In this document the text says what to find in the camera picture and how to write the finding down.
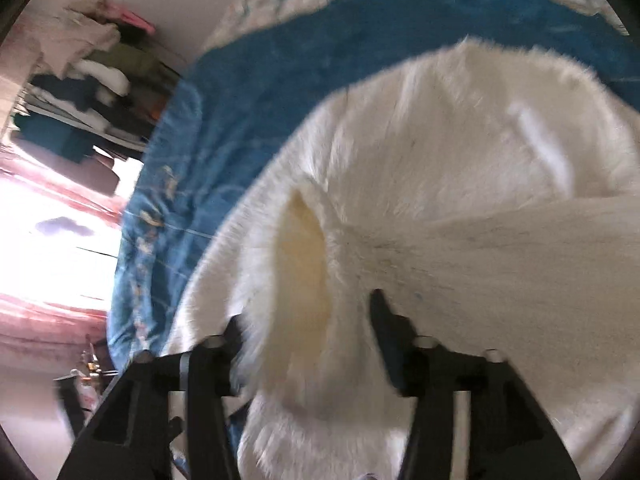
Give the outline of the pink curtain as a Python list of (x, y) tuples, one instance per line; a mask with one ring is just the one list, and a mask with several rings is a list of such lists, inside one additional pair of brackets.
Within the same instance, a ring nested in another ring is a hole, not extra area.
[(13, 143), (14, 88), (1, 74), (1, 357), (56, 370), (105, 334), (126, 203), (120, 176), (139, 159), (97, 151), (70, 162)]

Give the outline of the stacked clothes on shelf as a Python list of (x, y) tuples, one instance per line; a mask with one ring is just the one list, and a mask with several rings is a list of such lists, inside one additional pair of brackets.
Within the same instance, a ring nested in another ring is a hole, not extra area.
[(24, 10), (1, 47), (14, 84), (13, 143), (70, 162), (97, 151), (142, 159), (180, 79), (150, 49), (154, 26), (112, 0)]

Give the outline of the white fluffy sweater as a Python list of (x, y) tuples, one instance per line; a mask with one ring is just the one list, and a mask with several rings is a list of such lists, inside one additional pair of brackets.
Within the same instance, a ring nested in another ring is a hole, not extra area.
[(368, 297), (497, 349), (582, 478), (639, 419), (639, 114), (592, 70), (472, 39), (341, 84), (224, 220), (169, 352), (239, 315), (245, 479), (393, 478), (413, 404)]

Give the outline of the blue bed blanket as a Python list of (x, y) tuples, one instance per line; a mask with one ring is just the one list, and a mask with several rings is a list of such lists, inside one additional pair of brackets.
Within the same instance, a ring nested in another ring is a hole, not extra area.
[(160, 118), (122, 217), (106, 328), (115, 366), (163, 350), (210, 239), (325, 96), (467, 36), (570, 55), (639, 101), (638, 44), (552, 0), (336, 0), (209, 51)]

